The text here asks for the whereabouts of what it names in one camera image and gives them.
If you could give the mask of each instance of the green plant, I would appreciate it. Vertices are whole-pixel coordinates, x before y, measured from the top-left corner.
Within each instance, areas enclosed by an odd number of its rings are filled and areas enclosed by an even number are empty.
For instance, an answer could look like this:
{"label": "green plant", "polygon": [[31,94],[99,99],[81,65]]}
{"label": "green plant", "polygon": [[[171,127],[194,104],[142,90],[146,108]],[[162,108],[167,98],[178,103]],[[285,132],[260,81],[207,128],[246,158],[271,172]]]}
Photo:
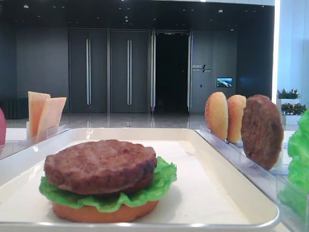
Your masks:
{"label": "green plant", "polygon": [[302,104],[292,105],[290,103],[283,104],[281,106],[281,109],[285,115],[302,115],[307,110],[306,105]]}
{"label": "green plant", "polygon": [[289,92],[286,91],[285,89],[282,90],[282,92],[280,92],[279,90],[277,90],[277,97],[278,99],[299,99],[300,96],[297,93],[297,89],[292,89]]}

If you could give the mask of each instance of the tray rim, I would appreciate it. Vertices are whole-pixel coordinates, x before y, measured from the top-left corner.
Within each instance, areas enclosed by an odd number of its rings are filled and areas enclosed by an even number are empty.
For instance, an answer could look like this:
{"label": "tray rim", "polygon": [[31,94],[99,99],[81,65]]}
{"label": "tray rim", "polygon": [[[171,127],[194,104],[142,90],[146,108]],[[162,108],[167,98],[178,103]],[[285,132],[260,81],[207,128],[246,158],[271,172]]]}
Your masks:
{"label": "tray rim", "polygon": [[[250,181],[251,184],[253,184],[260,192],[263,193],[264,196],[266,196],[272,203],[274,204],[275,208],[277,209],[277,215],[274,219],[262,223],[262,224],[203,224],[203,223],[195,223],[195,224],[185,224],[185,223],[136,223],[136,222],[130,222],[130,223],[76,223],[76,222],[5,222],[0,221],[0,228],[1,227],[8,227],[8,228],[35,228],[35,229],[177,229],[177,230],[195,230],[195,231],[204,231],[205,229],[213,229],[213,230],[226,230],[226,229],[235,229],[235,230],[254,230],[254,229],[271,229],[274,228],[276,225],[278,225],[281,222],[281,210],[262,189],[260,189],[249,177],[247,177],[243,172],[237,168],[233,162],[231,162],[226,156],[224,156],[211,142],[209,142],[204,136],[202,136],[199,132],[197,132],[194,129],[188,129],[188,128],[74,128],[74,129],[66,129],[65,131],[56,134],[52,136],[51,138],[48,138],[42,142],[39,142],[35,144],[36,146],[40,145],[41,143],[47,143],[51,139],[56,139],[59,136],[64,136],[67,133],[71,133],[72,131],[79,131],[79,130],[150,130],[150,131],[166,131],[166,130],[174,130],[174,131],[192,131],[197,136],[202,138],[206,143],[208,143],[213,149],[215,149],[224,159],[226,159],[236,170],[242,174],[247,180]],[[212,135],[213,139],[219,140],[220,143],[223,143],[227,145],[225,142],[221,141],[219,138],[217,138],[215,135]],[[18,155],[18,153],[24,152],[27,149],[31,149],[33,146],[30,146],[28,148],[25,148],[17,153],[12,154],[11,156],[8,156],[7,158],[11,158],[12,156]],[[230,146],[228,146],[231,149],[231,152],[238,153],[238,151],[234,150]]]}

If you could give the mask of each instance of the potted plant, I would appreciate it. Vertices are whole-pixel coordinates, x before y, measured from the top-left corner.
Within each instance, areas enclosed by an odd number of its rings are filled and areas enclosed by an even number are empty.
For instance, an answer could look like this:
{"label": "potted plant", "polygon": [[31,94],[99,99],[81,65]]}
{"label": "potted plant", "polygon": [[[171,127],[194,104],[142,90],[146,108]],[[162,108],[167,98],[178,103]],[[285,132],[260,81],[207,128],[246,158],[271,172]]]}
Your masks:
{"label": "potted plant", "polygon": [[286,103],[281,106],[283,112],[282,122],[284,125],[297,125],[301,115],[307,110],[306,105]]}
{"label": "potted plant", "polygon": [[277,90],[277,106],[281,108],[283,104],[298,104],[299,103],[299,94],[297,93],[297,89],[292,89],[290,91],[286,91],[285,89],[280,92]]}

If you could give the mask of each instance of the small screen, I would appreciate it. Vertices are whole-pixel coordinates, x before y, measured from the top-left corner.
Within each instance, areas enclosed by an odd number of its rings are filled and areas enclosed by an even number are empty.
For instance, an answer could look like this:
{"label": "small screen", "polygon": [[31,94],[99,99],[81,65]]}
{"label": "small screen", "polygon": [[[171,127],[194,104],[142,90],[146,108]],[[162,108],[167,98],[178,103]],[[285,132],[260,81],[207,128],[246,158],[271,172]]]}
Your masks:
{"label": "small screen", "polygon": [[231,88],[232,78],[217,78],[217,88]]}

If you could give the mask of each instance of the white planter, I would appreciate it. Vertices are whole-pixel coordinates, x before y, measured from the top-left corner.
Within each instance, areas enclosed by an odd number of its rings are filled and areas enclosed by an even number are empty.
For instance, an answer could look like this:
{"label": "white planter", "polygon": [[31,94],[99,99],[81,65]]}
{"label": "white planter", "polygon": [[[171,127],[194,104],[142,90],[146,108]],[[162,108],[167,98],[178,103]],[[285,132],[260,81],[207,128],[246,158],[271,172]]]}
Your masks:
{"label": "white planter", "polygon": [[284,125],[297,125],[301,115],[282,115],[282,123]]}
{"label": "white planter", "polygon": [[288,103],[290,103],[292,105],[298,104],[299,103],[299,99],[277,99],[277,104],[276,105],[278,106],[278,108],[281,111],[281,106],[283,104],[288,104]]}

